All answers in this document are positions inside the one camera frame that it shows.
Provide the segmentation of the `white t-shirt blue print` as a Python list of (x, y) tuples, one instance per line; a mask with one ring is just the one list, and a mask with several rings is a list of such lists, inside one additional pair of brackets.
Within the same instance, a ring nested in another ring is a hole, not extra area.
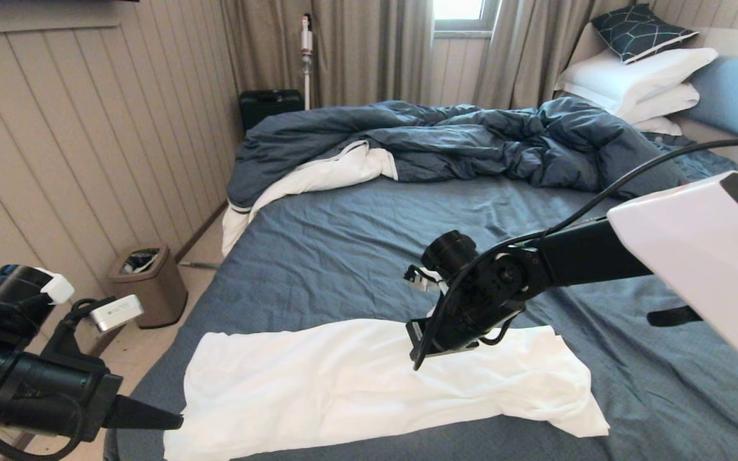
[(299, 332), (205, 334), (184, 375), (184, 422), (166, 461), (230, 461), (510, 416), (606, 437), (591, 371), (549, 326), (449, 353), (418, 371), (402, 322), (351, 319)]

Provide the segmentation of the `brown trash bin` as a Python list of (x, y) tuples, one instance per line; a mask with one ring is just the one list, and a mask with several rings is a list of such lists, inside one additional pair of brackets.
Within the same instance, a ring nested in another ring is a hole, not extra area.
[(143, 313), (135, 318), (142, 330), (154, 330), (181, 321), (188, 291), (166, 244), (126, 248), (108, 271), (115, 296), (135, 295)]

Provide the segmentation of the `blue bed with headboard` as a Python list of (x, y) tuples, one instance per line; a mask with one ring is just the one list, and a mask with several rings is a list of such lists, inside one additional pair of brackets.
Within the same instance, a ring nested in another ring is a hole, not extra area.
[[(174, 344), (132, 397), (172, 412), (208, 332), (301, 330), (332, 321), (421, 317), (434, 293), (404, 281), (437, 236), (458, 230), (484, 250), (550, 227), (591, 199), (487, 176), (386, 178), (269, 204), (225, 258)], [(683, 301), (655, 277), (553, 289), (513, 328), (551, 326), (585, 362), (611, 432), (577, 438), (545, 422), (493, 417), (252, 461), (738, 461), (738, 354), (705, 322), (656, 328), (649, 312)]]

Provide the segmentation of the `dark blue crumpled duvet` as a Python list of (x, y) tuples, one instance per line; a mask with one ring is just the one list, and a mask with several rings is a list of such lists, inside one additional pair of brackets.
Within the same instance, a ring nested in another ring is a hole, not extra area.
[(600, 192), (660, 155), (625, 122), (577, 97), (538, 108), (427, 107), (384, 101), (266, 117), (244, 135), (227, 186), (222, 254), (289, 195), (503, 175), (537, 188)]

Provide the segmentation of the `beige curtain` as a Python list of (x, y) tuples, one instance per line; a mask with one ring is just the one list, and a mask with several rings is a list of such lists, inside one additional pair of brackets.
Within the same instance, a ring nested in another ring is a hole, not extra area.
[(431, 96), (433, 0), (222, 0), (237, 92), (304, 90), (300, 34), (311, 16), (314, 108)]
[(551, 99), (583, 28), (608, 7), (609, 0), (501, 0), (475, 105), (533, 108)]

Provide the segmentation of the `white pillow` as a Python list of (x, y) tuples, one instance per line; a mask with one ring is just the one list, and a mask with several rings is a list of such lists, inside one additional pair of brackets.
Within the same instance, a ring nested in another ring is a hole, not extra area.
[(570, 65), (557, 79), (555, 89), (588, 99), (618, 115), (684, 83), (718, 56), (715, 49), (673, 49), (624, 64), (606, 49)]
[(671, 136), (683, 135), (679, 124), (672, 122), (668, 117), (653, 117), (643, 122), (633, 123), (633, 128), (644, 133), (656, 133)]
[(662, 93), (647, 97), (630, 107), (618, 110), (615, 116), (629, 124), (637, 124), (693, 108), (699, 104), (700, 97), (694, 85), (682, 83)]

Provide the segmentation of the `black suitcase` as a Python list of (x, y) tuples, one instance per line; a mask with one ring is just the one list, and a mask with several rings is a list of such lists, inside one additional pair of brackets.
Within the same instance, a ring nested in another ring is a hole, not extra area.
[(304, 97), (298, 90), (249, 90), (238, 96), (238, 111), (246, 133), (266, 117), (305, 109)]

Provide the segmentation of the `white stick vacuum cleaner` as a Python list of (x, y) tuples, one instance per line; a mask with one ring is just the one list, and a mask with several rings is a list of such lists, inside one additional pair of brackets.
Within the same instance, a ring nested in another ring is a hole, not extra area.
[(311, 109), (311, 59), (313, 58), (313, 30), (311, 13), (304, 13), (300, 30), (302, 76), (304, 76), (304, 109)]

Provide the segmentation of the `window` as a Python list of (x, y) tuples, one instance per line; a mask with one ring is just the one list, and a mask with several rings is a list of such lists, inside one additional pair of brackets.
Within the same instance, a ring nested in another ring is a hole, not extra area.
[(434, 30), (465, 33), (494, 30), (502, 0), (433, 0)]

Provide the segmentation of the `dark patterned pillow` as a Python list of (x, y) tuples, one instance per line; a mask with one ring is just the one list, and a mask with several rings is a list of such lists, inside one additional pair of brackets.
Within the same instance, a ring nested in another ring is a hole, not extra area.
[(699, 35), (697, 30), (669, 24), (648, 4), (633, 4), (591, 20), (604, 43), (627, 65), (677, 49)]

